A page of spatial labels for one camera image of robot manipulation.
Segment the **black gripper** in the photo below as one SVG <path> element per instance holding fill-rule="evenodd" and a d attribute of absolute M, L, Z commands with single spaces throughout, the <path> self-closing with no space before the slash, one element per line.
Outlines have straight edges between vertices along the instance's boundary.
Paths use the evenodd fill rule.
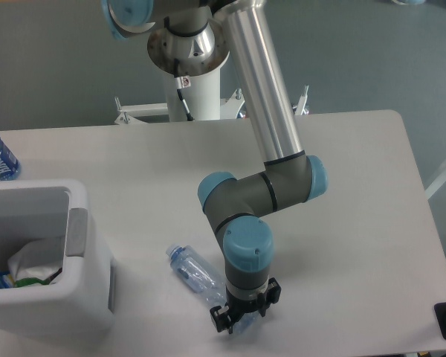
<path fill-rule="evenodd" d="M 265 317 L 267 310 L 273 304 L 278 303 L 282 292 L 281 285 L 272 277 L 268 280 L 268 287 L 264 293 L 259 293 L 256 299 L 243 300 L 226 290 L 227 302 L 224 306 L 214 306 L 210 309 L 210 317 L 217 332 L 227 331 L 233 333 L 234 326 L 242 318 L 242 315 L 259 312 Z"/>

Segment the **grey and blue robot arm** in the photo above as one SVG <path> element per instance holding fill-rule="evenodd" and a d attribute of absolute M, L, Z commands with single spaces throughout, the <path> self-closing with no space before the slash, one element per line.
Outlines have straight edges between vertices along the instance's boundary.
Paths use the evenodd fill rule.
<path fill-rule="evenodd" d="M 278 300 L 268 216 L 326 192 L 319 158 L 300 142 L 263 1 L 102 1 L 115 39 L 142 39 L 164 80 L 174 122 L 198 132 L 207 158 L 196 193 L 222 253 L 219 332 L 262 317 Z"/>

